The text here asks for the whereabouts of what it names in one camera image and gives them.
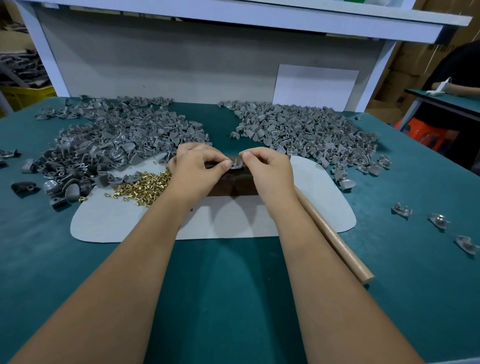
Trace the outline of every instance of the wooden handle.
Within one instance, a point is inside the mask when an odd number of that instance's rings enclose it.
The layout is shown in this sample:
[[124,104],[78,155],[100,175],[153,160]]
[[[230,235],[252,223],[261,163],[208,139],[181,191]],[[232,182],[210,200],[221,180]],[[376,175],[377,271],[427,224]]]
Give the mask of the wooden handle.
[[355,255],[348,247],[336,231],[330,226],[325,218],[320,214],[317,208],[309,201],[309,199],[295,186],[297,198],[302,207],[307,211],[318,230],[325,239],[330,243],[338,256],[344,261],[347,267],[357,277],[361,284],[367,284],[375,276],[370,272],[367,266]]

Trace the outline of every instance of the green table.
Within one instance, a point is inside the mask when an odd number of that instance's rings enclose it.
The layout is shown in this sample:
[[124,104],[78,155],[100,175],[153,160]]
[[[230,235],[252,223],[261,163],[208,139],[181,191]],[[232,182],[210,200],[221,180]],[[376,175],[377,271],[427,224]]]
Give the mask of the green table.
[[407,93],[415,95],[417,98],[413,101],[407,110],[398,129],[401,131],[405,125],[413,118],[420,105],[423,102],[435,105],[439,108],[449,110],[458,115],[465,116],[475,121],[480,121],[480,98],[461,97],[450,94],[442,94],[439,96],[430,96],[426,91],[422,90],[405,90]]
[[[0,120],[0,148],[22,152],[0,170],[0,363],[116,247],[70,235],[78,204],[55,211],[43,192],[21,199],[10,190],[11,182],[41,184],[40,174],[20,173],[22,160],[38,157],[71,122],[86,122],[33,117],[62,104],[50,98]],[[228,138],[238,119],[225,108],[169,108],[204,123],[225,153],[257,145]],[[480,356],[480,265],[453,243],[455,234],[480,242],[480,179],[371,115],[356,123],[381,135],[378,150],[393,161],[376,178],[348,171],[357,186],[345,198],[357,225],[341,237],[376,275],[368,292],[427,362]],[[391,213],[396,202],[413,208],[408,221]],[[452,222],[445,233],[430,213]],[[176,242],[145,362],[305,363],[278,238]]]

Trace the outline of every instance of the person's arm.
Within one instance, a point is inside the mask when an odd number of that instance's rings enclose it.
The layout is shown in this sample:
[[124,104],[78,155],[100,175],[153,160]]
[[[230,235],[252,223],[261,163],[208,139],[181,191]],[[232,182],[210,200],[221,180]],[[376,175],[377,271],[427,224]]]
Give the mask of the person's arm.
[[288,157],[264,147],[241,156],[278,229],[308,362],[423,363],[300,205]]
[[[206,170],[211,160],[221,163]],[[10,364],[143,362],[183,217],[232,165],[218,150],[196,143],[182,145],[171,162],[165,192]]]
[[[432,84],[432,90],[436,90],[440,82]],[[480,96],[480,87],[467,87],[456,84],[447,84],[445,92],[455,96],[478,97]]]

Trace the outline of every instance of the white felt pad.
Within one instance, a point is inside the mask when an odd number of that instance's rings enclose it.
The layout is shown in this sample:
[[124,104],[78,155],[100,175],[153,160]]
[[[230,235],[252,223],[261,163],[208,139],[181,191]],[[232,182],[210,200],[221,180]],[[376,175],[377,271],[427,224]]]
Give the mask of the white felt pad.
[[[347,231],[357,220],[348,202],[328,173],[317,163],[303,157],[292,157],[295,185],[317,207],[337,232]],[[145,160],[128,167],[115,176],[135,171],[161,173],[165,166]],[[94,187],[88,200],[83,202],[72,219],[70,232],[76,239],[94,243],[121,242],[134,228],[147,210],[134,200],[114,199],[104,194],[113,189]],[[259,196],[207,197],[185,217],[177,240],[215,238],[253,238],[278,236]]]

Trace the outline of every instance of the white shelf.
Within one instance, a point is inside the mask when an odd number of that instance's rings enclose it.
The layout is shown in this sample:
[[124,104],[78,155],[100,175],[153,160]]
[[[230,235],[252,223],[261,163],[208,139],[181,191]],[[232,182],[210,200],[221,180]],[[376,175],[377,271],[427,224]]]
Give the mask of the white shelf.
[[471,17],[332,0],[52,0],[50,4],[434,43]]

